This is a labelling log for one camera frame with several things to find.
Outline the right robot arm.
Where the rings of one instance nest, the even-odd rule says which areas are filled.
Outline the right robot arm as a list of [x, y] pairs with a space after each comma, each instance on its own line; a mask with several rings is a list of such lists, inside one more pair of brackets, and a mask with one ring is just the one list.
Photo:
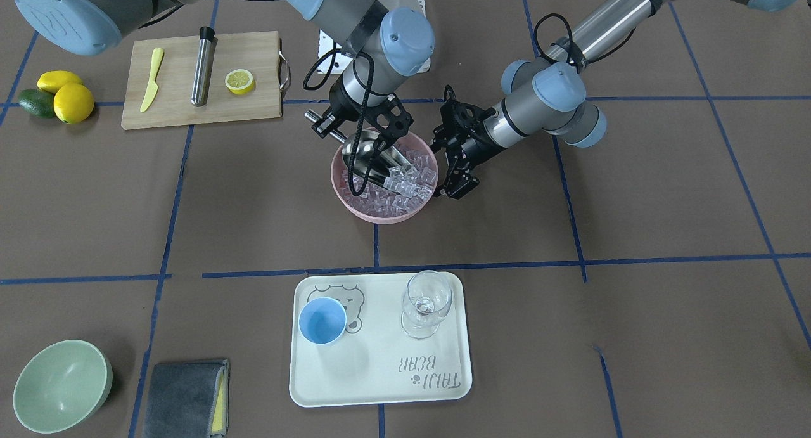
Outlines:
[[[24, 19], [43, 37], [77, 56], [97, 56], [124, 37], [166, 19], [180, 8], [208, 0], [15, 0]], [[318, 126], [336, 129], [365, 122], [382, 133], [376, 148], [392, 146], [413, 124], [397, 89], [428, 61], [435, 34], [418, 0], [211, 0], [247, 9], [246, 24], [267, 26], [289, 14], [327, 34], [350, 65], [333, 83]]]

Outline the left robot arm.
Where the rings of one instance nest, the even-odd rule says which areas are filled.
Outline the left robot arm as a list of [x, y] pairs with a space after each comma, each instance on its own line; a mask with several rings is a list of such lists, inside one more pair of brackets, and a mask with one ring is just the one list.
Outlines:
[[[674, 0], [606, 0], [535, 60], [517, 60], [501, 77], [504, 97], [490, 108], [458, 100], [444, 88], [442, 122], [431, 150], [444, 151], [448, 167], [435, 195], [459, 199], [478, 186], [474, 169], [531, 134], [545, 131], [566, 144], [588, 148], [606, 132], [606, 116], [586, 100], [580, 74], [630, 39], [637, 26]], [[731, 0], [753, 10], [779, 11], [796, 0]]]

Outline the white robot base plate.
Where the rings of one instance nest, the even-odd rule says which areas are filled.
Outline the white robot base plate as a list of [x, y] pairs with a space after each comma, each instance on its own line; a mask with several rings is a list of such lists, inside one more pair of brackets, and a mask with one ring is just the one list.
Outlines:
[[[393, 10], [396, 7], [400, 6], [409, 6], [410, 8], [417, 7], [418, 10], [426, 16], [426, 0], [379, 0], [385, 5], [388, 10]], [[336, 48], [337, 50], [341, 50], [341, 45], [334, 42], [330, 37], [328, 37], [327, 33], [324, 31], [319, 31], [319, 46], [317, 51], [317, 56], [320, 58], [324, 56], [327, 52], [330, 52]], [[336, 54], [332, 57], [327, 57], [327, 59], [320, 63], [317, 67], [317, 74], [319, 75], [340, 75], [350, 64], [351, 57], [345, 56], [340, 52], [336, 52]]]

